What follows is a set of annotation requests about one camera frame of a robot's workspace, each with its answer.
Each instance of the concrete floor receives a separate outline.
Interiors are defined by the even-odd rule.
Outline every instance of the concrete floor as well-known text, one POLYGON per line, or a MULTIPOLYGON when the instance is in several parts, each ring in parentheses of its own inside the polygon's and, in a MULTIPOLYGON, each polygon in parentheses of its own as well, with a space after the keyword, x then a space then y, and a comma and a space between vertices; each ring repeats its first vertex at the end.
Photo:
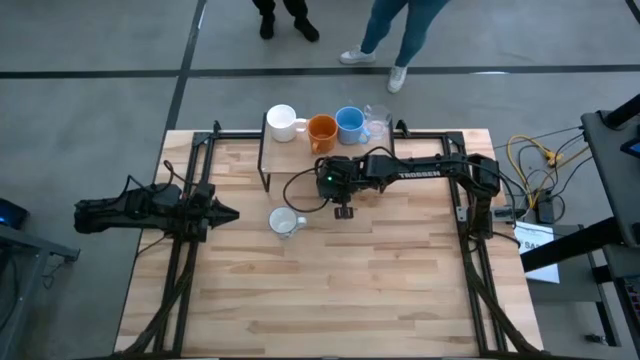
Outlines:
MULTIPOLYGON (((196 2, 0 0, 0 71, 178 69, 196 2)), ((371 3, 308 0, 321 32, 320 42, 310 44, 279 1, 277 35, 265 42, 249 1, 209 0, 192 68, 337 67, 339 53, 359 42, 371 3)), ((392 64, 403 26, 401 14, 376 66, 392 64)), ((639 64, 639 35, 623 0, 453 0, 413 65, 639 64)), ((498 146, 513 134, 577 126, 584 112, 618 106, 638 92, 640 72, 415 75, 396 95, 385 81, 376 75, 190 79, 176 127, 209 129, 217 119, 223 128, 255 129, 262 112, 277 103, 301 116, 381 103, 414 128, 489 128, 498 146)), ((0 80, 0 197, 32 212, 28 232, 82 248, 80 260, 58 272, 55 286, 40 291, 23 341, 25 359, 112 350, 139 232, 77 234, 73 204, 118 193, 127 174, 153 179, 175 85, 174 78, 0 80)), ((576 134, 542 141, 554 148, 576 134)), ((504 148, 496 155, 515 176, 504 148)), ((524 162, 543 165, 534 151, 524 162)), ((570 171, 561 171, 561 178, 570 171)), ((606 196, 592 163, 580 169, 564 198, 563 224, 611 215, 597 205, 606 196)), ((615 299, 610 303, 620 314, 615 299)), ((621 317, 616 325, 623 346, 611 349, 581 340, 584 333, 602 332, 590 304, 535 307, 552 353, 636 358, 621 317)))

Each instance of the yellow cable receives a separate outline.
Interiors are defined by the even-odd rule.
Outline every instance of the yellow cable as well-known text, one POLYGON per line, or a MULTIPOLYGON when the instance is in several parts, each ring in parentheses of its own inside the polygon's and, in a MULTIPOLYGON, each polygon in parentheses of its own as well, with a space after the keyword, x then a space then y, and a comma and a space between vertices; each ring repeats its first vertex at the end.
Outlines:
POLYGON ((551 151, 546 146, 540 144, 537 140, 527 135, 521 135, 521 134, 513 135, 511 138, 509 138, 509 141, 507 142, 507 157, 509 158, 509 162, 511 163, 511 166, 513 166, 514 170, 518 174, 518 177, 520 177, 520 180, 522 181, 522 185, 524 185, 524 189, 527 191, 527 194, 525 195, 529 200, 530 206, 532 206, 531 204, 533 204, 533 198, 531 197, 531 189, 529 188, 529 186, 527 186, 527 178, 520 171, 520 168, 516 165, 515 161, 513 161, 513 156, 511 155, 511 144, 515 139, 524 139, 531 142, 532 144, 536 145, 540 150, 542 150, 545 153, 545 155, 548 155, 549 153, 551 153, 551 151))
MULTIPOLYGON (((570 163, 571 161, 576 159, 578 156, 582 155, 587 150, 589 150, 589 146, 585 146, 584 149, 578 151, 575 155, 573 155, 572 157, 568 158, 566 161, 563 161, 563 162, 559 163, 556 166, 556 169, 560 169, 561 167, 567 165, 568 163, 570 163)), ((551 174, 553 174, 553 172, 550 172, 549 174, 547 174, 547 176, 544 177, 544 179, 542 179, 542 183, 540 184, 540 186, 536 190, 536 196, 533 198, 533 201, 529 203, 529 208, 530 209, 533 209, 533 206, 535 205, 536 201, 538 201, 538 196, 540 196, 540 191, 544 188, 544 183, 547 182, 547 180, 549 180, 549 178, 551 177, 551 174)))

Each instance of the cable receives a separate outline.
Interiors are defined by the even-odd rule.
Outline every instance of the cable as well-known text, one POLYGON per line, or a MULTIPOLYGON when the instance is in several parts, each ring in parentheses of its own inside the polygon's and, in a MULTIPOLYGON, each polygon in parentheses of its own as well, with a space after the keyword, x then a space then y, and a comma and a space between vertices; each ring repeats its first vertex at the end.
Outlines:
MULTIPOLYGON (((582 126, 574 126, 574 127, 570 127, 570 128, 566 128, 566 129, 562 129, 562 130, 553 131, 553 132, 550 132, 550 133, 547 133, 547 134, 533 136, 531 138, 532 139, 542 139, 543 137, 556 135, 556 134, 561 134, 561 133, 564 133, 564 132, 567 132, 567 131, 576 130, 576 129, 580 129, 580 128, 582 128, 582 126)), ((527 140, 515 141, 515 142, 512 143, 512 145, 520 144, 520 143, 523 143, 523 142, 526 142, 526 141, 527 140)), ((506 147, 506 146, 507 146, 507 144, 503 144, 503 145, 495 146, 493 149, 497 150, 497 149, 500 149, 500 148, 503 148, 503 147, 506 147)))
MULTIPOLYGON (((578 135, 578 136, 575 136, 575 137, 573 137, 573 138, 569 139, 566 143, 562 144, 562 146, 560 146, 560 148, 558 149, 558 152, 556 153, 556 159, 555 159, 555 164, 556 164, 556 166, 554 166, 554 169, 553 169, 553 170, 554 170, 554 173, 555 173, 555 175, 556 175, 556 184, 558 183, 558 181, 560 181, 560 178, 558 177, 559 175, 558 175, 558 166, 557 166, 557 165, 558 165, 558 154, 560 153, 560 151, 561 151, 563 148, 565 148, 565 147, 566 147, 566 148, 568 149, 569 147, 571 147, 573 144, 575 144, 575 141, 574 141, 574 140, 579 139, 579 138, 581 138, 581 137, 584 137, 584 134, 580 134, 580 135, 578 135)), ((571 161, 571 160, 575 159, 579 154, 580 154, 580 152, 579 152, 578 154, 574 155, 573 157, 569 158, 569 159, 568 159, 567 161, 565 161, 563 164, 566 164, 566 163, 568 163, 569 161, 571 161)))
POLYGON ((529 187, 527 185, 527 179, 524 176, 524 172, 521 170, 521 167, 519 165, 516 165, 516 163, 513 160, 513 155, 511 154, 511 145, 513 144, 514 140, 516 140, 516 139, 524 139, 524 141, 531 142, 534 146, 536 146, 538 149, 543 151, 545 153, 545 156, 547 156, 547 158, 553 152, 551 150, 549 150, 549 148, 547 148, 546 146, 542 145, 537 140, 535 140, 535 139, 533 139, 533 138, 531 138, 531 137, 529 137, 527 135, 513 135, 512 137, 509 138, 509 141, 507 142, 507 158, 509 159, 509 163, 511 163, 511 166, 513 166, 513 168, 515 169, 516 173, 520 177, 520 180, 522 181, 522 184, 524 184, 525 189, 529 193, 527 201, 529 203, 529 208, 532 208, 531 204, 533 203, 533 198, 531 196, 531 189, 529 189, 529 187))
POLYGON ((169 185, 171 185, 171 180, 173 179, 173 177, 175 176, 176 178, 178 178, 180 181, 182 181, 185 185, 189 184, 192 186, 196 186, 198 185, 197 183, 194 182, 189 182, 187 181, 185 178, 183 178, 182 176, 178 175, 175 170, 173 170, 173 164, 171 164, 171 162, 169 160, 165 160, 162 162, 162 164, 164 165, 164 167, 167 168, 167 170, 169 170, 169 173, 171 174, 171 177, 169 178, 169 182, 168 184, 165 186, 168 187, 169 185))
POLYGON ((567 204, 564 202, 564 199, 562 198, 562 196, 560 195, 556 195, 556 197, 552 197, 551 200, 553 201, 553 199, 558 198, 560 199, 560 203, 562 203, 562 211, 560 212, 560 216, 558 216, 557 218, 553 219, 553 223, 557 223, 558 221, 560 221, 560 219, 562 219, 562 217, 564 216, 564 212, 567 210, 567 204))
POLYGON ((312 171, 317 171, 317 170, 319 169, 319 167, 318 167, 318 165, 317 165, 317 164, 318 164, 318 160, 316 160, 316 166, 314 166, 314 167, 312 167, 312 168, 309 168, 309 169, 307 169, 307 170, 301 171, 301 172, 299 172, 299 173, 297 173, 297 174, 293 175, 293 177, 291 177, 291 179, 289 179, 289 181, 287 181, 287 183, 286 183, 286 184, 284 184, 284 188, 282 189, 282 198, 284 199, 284 202, 285 202, 285 203, 287 203, 287 206, 289 206, 290 208, 292 208, 293 210, 295 210, 295 211, 297 211, 297 212, 300 212, 300 213, 312 213, 312 212, 316 212, 316 211, 321 210, 321 209, 322 209, 322 208, 324 208, 325 206, 327 206, 327 203, 329 203, 329 199, 326 199, 326 200, 324 201, 324 203, 322 203, 322 205, 320 205, 319 207, 316 207, 316 208, 313 208, 313 209, 298 209, 297 207, 293 206, 293 205, 289 202, 289 199, 287 199, 287 188, 289 187, 289 185, 291 185, 291 183, 292 183, 295 179, 297 179, 298 177, 300 177, 300 176, 302 176, 302 175, 304 175, 304 174, 306 174, 306 173, 312 172, 312 171))
MULTIPOLYGON (((523 146, 522 148, 520 148, 520 150, 518 150, 518 169, 520 170, 520 172, 524 175, 524 169, 522 168, 522 152, 525 149, 529 149, 532 147, 537 147, 536 145, 527 145, 527 146, 523 146)), ((524 184, 527 188, 529 187, 529 183, 525 178, 525 184, 524 184)))
POLYGON ((11 304, 11 308, 9 309, 9 312, 5 316, 4 320, 0 322, 0 333, 2 333, 2 331, 4 330, 4 327, 7 326, 9 319, 11 319, 13 312, 16 310, 16 306, 18 306, 18 298, 20 297, 19 296, 20 282, 18 281, 18 266, 16 265, 16 260, 13 258, 14 255, 10 254, 9 256, 11 256, 9 259, 11 261, 11 267, 13 268, 13 289, 14 289, 13 303, 11 304))
POLYGON ((48 274, 42 274, 42 286, 44 286, 45 289, 49 290, 53 287, 53 283, 56 280, 54 275, 62 265, 64 265, 64 261, 61 261, 58 265, 54 266, 53 270, 49 271, 48 274))
POLYGON ((532 172, 530 172, 530 173, 529 173, 529 175, 527 175, 527 182, 529 181, 529 178, 531 178, 531 176, 533 176, 533 174, 535 174, 535 173, 537 173, 537 172, 543 172, 543 173, 545 173, 545 174, 546 174, 546 175, 551 179, 551 182, 552 182, 554 185, 556 184, 556 181, 553 179, 553 177, 551 177, 551 174, 550 174, 547 170, 544 170, 544 169, 535 169, 535 170, 533 170, 532 172))
MULTIPOLYGON (((589 150, 589 146, 586 146, 584 149, 578 151, 575 155, 573 155, 572 157, 570 157, 569 159, 567 159, 566 161, 560 163, 559 165, 557 165, 555 167, 555 174, 558 174, 558 169, 567 165, 568 163, 570 163, 571 161, 573 161, 575 158, 577 158, 578 156, 582 155, 582 153, 584 153, 585 151, 589 150)), ((538 201, 538 197, 540 196, 540 191, 543 189, 544 187, 544 183, 547 181, 548 178, 550 178, 551 175, 547 175, 544 179, 542 179, 542 183, 540 184, 540 187, 536 190, 536 195, 534 196, 533 199, 533 203, 532 205, 535 205, 536 201, 538 201)))
POLYGON ((153 243, 147 245, 146 247, 140 249, 137 253, 136 253, 136 258, 138 258, 140 256, 140 254, 142 254, 143 252, 149 250, 150 248, 158 245, 160 243, 160 241, 164 240, 167 238, 167 234, 164 234, 160 239, 154 241, 153 243))
POLYGON ((503 237, 503 238, 505 238, 507 240, 513 241, 514 243, 518 244, 518 249, 520 249, 520 246, 522 246, 522 243, 518 239, 516 239, 514 237, 511 237, 511 236, 509 236, 507 234, 503 234, 501 232, 494 231, 493 235, 498 235, 498 236, 501 236, 501 237, 503 237))
POLYGON ((588 162, 589 160, 593 159, 593 156, 590 156, 584 160, 582 160, 582 162, 580 164, 578 164, 578 166, 576 166, 573 171, 571 172, 571 175, 569 175, 569 178, 567 179, 567 181, 564 183, 564 186, 562 187, 562 190, 560 190, 558 193, 551 195, 551 197, 556 197, 559 196, 560 194, 562 194, 566 189, 567 189, 567 185, 569 184, 569 181, 571 181, 571 178, 573 178, 573 175, 576 174, 576 171, 578 171, 578 169, 580 168, 580 166, 582 166, 583 164, 585 164, 586 162, 588 162))

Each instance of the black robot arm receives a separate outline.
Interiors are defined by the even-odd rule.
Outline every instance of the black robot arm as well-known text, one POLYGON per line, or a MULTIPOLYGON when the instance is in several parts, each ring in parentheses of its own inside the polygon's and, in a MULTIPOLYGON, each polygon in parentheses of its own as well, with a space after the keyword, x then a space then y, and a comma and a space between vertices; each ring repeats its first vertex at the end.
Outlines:
POLYGON ((491 199, 500 192, 500 169, 495 160, 474 154, 451 154, 433 157, 398 159, 388 155, 365 155, 349 159, 332 156, 316 164, 316 185, 320 197, 340 204, 337 219, 353 218, 347 204, 351 195, 364 189, 383 193, 397 180, 452 178, 469 194, 469 234, 490 238, 492 233, 491 199))
POLYGON ((181 196, 182 190, 175 184, 157 184, 125 191, 115 198, 81 200, 75 205, 75 228, 83 234, 112 227, 159 229, 188 241, 209 227, 240 216, 214 194, 215 185, 200 182, 189 197, 181 196))

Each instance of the white sneaker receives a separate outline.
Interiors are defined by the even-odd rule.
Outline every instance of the white sneaker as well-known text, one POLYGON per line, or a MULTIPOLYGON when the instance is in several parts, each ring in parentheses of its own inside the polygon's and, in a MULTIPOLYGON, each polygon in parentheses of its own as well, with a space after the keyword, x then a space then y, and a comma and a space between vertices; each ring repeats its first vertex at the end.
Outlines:
POLYGON ((390 93, 395 94, 400 89, 402 89, 402 85, 404 84, 404 79, 407 77, 407 68, 406 67, 398 67, 394 66, 391 68, 391 73, 389 74, 389 84, 387 85, 387 90, 390 93))
POLYGON ((343 52, 340 55, 340 62, 345 65, 353 65, 361 62, 374 62, 376 61, 376 53, 365 54, 360 51, 360 46, 356 46, 353 50, 343 52))

